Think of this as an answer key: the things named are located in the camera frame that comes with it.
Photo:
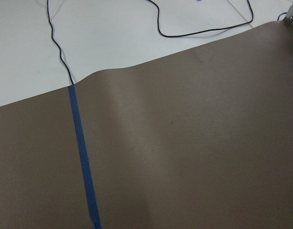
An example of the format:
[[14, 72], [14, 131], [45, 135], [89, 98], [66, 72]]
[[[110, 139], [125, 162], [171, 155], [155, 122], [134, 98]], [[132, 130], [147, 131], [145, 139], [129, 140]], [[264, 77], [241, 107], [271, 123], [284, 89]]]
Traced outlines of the brown paper table cover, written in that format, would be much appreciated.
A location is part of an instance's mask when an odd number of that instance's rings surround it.
[[0, 107], [0, 229], [293, 229], [293, 26]]

